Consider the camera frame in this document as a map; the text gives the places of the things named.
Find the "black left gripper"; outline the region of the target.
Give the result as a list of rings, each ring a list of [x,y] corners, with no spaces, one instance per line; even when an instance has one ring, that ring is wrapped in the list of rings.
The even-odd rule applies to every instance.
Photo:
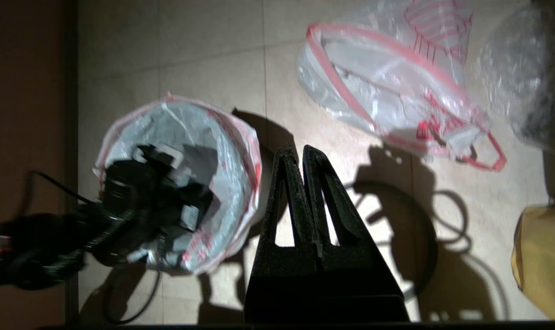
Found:
[[[193,234],[213,201],[208,186],[169,177],[171,154],[139,146],[143,161],[118,159],[104,173],[101,210],[112,232],[99,244],[99,262],[108,267],[130,261],[144,244],[154,243],[154,264],[163,268],[173,234]]]

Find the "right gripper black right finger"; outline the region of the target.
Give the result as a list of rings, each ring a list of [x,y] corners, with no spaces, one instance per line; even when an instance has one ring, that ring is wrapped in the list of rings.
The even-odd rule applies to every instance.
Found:
[[[404,296],[328,157],[306,145],[319,316],[328,321],[409,321]]]

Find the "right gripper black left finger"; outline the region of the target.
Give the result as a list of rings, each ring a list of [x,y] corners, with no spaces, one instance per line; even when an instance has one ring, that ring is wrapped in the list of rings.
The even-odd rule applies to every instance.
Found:
[[[286,193],[294,246],[276,244]],[[299,321],[316,273],[312,217],[292,145],[276,154],[261,233],[245,298],[246,321]]]

